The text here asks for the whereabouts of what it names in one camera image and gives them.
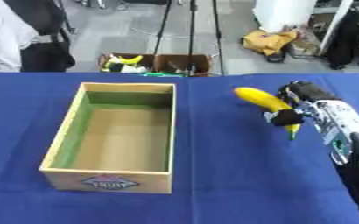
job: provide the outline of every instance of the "blue tablecloth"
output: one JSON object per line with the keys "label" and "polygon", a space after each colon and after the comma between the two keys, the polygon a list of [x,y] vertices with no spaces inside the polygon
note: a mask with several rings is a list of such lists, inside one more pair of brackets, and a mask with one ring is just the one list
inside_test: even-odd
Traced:
{"label": "blue tablecloth", "polygon": [[[312,124],[290,142],[232,92],[275,93],[295,80],[312,81],[359,111],[359,74],[0,74],[0,224],[359,224]],[[173,194],[59,192],[48,184],[38,167],[82,81],[177,83]]]}

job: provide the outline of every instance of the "gray floor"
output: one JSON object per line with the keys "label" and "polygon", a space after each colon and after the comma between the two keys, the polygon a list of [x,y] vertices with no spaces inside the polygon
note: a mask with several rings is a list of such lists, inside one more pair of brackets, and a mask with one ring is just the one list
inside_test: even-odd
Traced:
{"label": "gray floor", "polygon": [[[72,25],[72,53],[77,64],[70,72],[97,72],[97,58],[101,53],[152,53],[155,36],[165,11],[164,6],[131,4],[126,10],[118,10],[117,0],[105,0],[108,9],[84,8],[74,0],[64,0]],[[199,10],[195,21],[196,53],[216,55],[215,24],[212,0],[197,0]],[[218,0],[222,26],[222,49],[225,71],[228,74],[265,73],[359,73],[353,63],[341,71],[332,71],[318,60],[302,60],[288,57],[284,64],[269,64],[254,52],[243,49],[239,38],[257,28],[251,9],[254,0]],[[161,53],[187,53],[190,11],[189,2],[174,4],[170,13]],[[213,58],[212,73],[218,74],[218,58]]]}

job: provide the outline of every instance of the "yellow banana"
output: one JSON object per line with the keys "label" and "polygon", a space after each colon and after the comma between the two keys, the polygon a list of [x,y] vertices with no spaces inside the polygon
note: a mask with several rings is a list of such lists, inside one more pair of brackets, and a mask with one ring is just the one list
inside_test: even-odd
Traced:
{"label": "yellow banana", "polygon": [[143,56],[138,55],[136,58],[133,58],[133,59],[125,59],[121,56],[118,58],[121,60],[121,63],[123,63],[125,65],[135,65],[143,59]]}
{"label": "yellow banana", "polygon": [[[263,90],[253,87],[236,87],[234,89],[236,95],[247,101],[253,102],[254,104],[269,109],[270,112],[277,112],[281,109],[292,109],[290,105],[280,100],[276,96],[269,94]],[[287,125],[285,128],[290,133],[290,139],[295,138],[295,134],[298,132],[300,124]]]}

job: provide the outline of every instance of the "cardboard box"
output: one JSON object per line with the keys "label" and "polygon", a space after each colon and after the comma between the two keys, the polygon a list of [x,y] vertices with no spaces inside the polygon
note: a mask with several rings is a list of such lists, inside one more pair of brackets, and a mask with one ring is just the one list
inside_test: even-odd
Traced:
{"label": "cardboard box", "polygon": [[[133,59],[138,55],[143,55],[143,59],[139,63],[142,67],[152,68],[154,73],[175,74],[177,69],[187,70],[187,54],[158,54],[156,57],[153,54],[134,54],[134,53],[120,53],[113,52],[115,56],[121,56],[125,59]],[[103,65],[106,64],[109,57],[102,54],[98,60],[98,65],[102,70]],[[211,69],[211,57],[205,54],[192,55],[192,62],[196,68],[196,77],[208,77]]]}
{"label": "cardboard box", "polygon": [[39,169],[60,190],[171,193],[174,84],[82,83]]}

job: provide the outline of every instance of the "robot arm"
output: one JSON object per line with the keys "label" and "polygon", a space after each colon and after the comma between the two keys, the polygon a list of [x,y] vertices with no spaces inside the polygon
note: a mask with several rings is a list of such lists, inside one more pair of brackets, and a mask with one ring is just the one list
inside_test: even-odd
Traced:
{"label": "robot arm", "polygon": [[[310,82],[294,81],[278,91],[278,98],[289,103],[296,114],[310,117],[343,183],[359,206],[359,115],[346,102]],[[292,123],[298,117],[277,112],[275,125]]]}

